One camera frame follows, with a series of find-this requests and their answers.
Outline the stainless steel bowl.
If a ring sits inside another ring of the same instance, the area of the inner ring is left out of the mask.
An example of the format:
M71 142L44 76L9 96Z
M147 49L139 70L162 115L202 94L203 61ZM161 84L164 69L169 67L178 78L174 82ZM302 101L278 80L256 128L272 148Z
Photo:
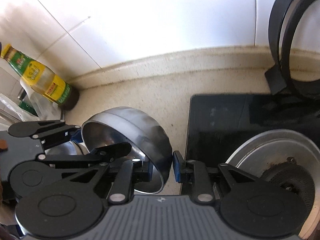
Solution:
M82 143L68 141L61 145L45 150L47 155L86 155L89 153L86 146Z
M135 191L158 194L166 184L172 163L172 146L165 130L151 116L132 107L115 107L95 114L83 123L81 135L89 151L109 145L129 143L126 159L149 160L150 182L135 185Z

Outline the yellow cap sauce bottle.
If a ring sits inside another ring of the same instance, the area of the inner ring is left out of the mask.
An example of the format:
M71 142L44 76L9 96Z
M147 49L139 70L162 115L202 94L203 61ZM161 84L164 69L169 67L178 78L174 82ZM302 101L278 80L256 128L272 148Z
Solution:
M79 91L44 64L10 44L1 46L1 59L7 61L31 89L57 103L61 109L70 111L76 106L80 96Z

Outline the clear plastic bag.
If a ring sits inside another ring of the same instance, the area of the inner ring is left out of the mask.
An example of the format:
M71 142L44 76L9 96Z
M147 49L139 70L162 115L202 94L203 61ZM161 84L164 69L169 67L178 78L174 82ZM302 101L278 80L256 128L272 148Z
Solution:
M21 121L47 121L61 119L61 109L40 95L20 79L20 91L14 100L1 93L1 103L14 112Z

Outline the black glass cooktop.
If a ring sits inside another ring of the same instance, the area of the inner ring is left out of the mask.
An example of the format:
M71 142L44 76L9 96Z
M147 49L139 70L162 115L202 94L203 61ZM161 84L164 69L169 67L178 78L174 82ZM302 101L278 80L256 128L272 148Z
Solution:
M319 145L319 103L289 94L201 94L190 100L187 160L216 168L251 137L291 129Z

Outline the silver stove burner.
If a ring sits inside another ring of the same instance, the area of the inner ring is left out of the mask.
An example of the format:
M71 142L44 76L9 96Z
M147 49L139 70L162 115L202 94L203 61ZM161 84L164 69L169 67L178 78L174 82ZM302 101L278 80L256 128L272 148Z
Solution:
M319 218L319 147L302 133L290 129L273 129L259 133L240 145L226 163L261 177L277 165L289 163L308 171L313 179L315 198L309 219Z

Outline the black stove pot support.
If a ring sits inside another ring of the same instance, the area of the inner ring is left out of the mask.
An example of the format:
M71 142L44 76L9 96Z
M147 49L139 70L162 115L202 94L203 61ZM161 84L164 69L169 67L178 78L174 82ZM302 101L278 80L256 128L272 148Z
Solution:
M299 0L286 24L282 42L281 30L294 0L275 0L268 22L268 42L274 66L265 72L271 94L284 90L306 100L319 100L319 80L299 81L291 77L290 52L293 38L304 12L317 0Z

